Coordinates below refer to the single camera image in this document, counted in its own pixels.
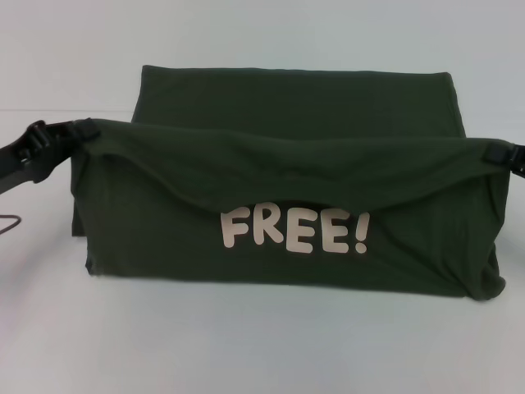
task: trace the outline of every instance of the white surface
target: white surface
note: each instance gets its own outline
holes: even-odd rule
[[[143,64],[449,71],[468,135],[523,144],[525,4],[457,3],[3,0],[0,146],[40,118],[130,119]],[[68,176],[0,196],[24,218],[0,237],[2,394],[525,392],[524,180],[508,286],[476,303],[91,278]]]

